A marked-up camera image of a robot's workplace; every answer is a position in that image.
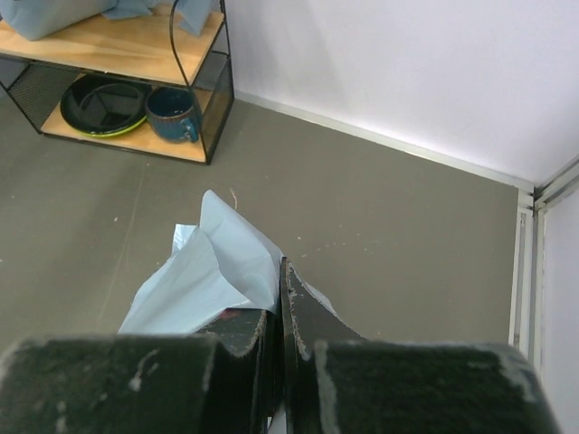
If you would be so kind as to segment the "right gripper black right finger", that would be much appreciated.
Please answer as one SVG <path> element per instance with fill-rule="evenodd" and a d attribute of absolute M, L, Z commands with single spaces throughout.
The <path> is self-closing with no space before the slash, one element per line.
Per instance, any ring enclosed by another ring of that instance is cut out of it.
<path fill-rule="evenodd" d="M 494 343 L 390 343 L 356 333 L 280 264 L 290 433 L 557 433 L 522 353 Z"/>

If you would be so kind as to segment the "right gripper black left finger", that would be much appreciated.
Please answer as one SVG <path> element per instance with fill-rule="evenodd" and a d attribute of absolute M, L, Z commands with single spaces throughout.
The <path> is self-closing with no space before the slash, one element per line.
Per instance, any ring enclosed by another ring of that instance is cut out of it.
<path fill-rule="evenodd" d="M 184 335 L 52 335 L 1 357 L 4 433 L 262 433 L 273 314 L 240 309 Z"/>

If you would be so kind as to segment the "light blue trash bag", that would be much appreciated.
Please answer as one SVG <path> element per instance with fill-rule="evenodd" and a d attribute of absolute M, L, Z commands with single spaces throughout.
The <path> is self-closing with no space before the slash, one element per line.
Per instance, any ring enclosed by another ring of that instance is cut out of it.
<path fill-rule="evenodd" d="M 200 222 L 178 224 L 168 260 L 135 295 L 119 331 L 188 335 L 227 309 L 276 312 L 282 252 L 213 191 Z"/>
<path fill-rule="evenodd" d="M 1 18 L 29 41 L 43 37 L 101 14 L 110 20 L 149 16 L 157 7 L 167 6 L 182 17 L 180 26 L 198 36 L 204 28 L 215 1 L 109 1 L 109 0 L 25 0 L 3 1 Z"/>

